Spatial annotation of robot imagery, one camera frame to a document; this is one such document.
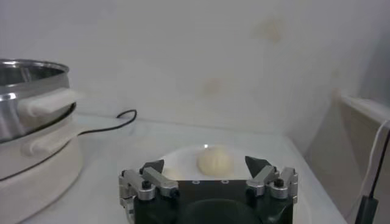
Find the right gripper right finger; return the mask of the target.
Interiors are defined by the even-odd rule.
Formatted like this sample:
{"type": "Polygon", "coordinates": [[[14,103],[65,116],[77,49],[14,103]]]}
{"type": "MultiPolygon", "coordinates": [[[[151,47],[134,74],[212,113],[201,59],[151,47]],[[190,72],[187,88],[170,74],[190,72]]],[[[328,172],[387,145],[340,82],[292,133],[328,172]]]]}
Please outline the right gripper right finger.
{"type": "Polygon", "coordinates": [[[255,197],[263,196],[266,192],[277,200],[298,198],[298,173],[292,167],[284,167],[279,171],[265,159],[245,156],[247,168],[251,179],[246,186],[255,197]]]}

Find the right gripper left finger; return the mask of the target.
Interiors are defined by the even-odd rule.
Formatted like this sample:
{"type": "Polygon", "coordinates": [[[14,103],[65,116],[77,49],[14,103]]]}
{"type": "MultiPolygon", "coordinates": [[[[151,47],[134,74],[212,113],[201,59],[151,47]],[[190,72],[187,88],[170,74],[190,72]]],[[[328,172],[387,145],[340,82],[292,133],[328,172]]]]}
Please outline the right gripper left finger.
{"type": "Polygon", "coordinates": [[[147,162],[138,171],[123,170],[119,175],[119,198],[130,200],[133,197],[141,201],[151,201],[157,194],[166,198],[179,197],[179,183],[166,178],[163,174],[163,159],[147,162]]]}

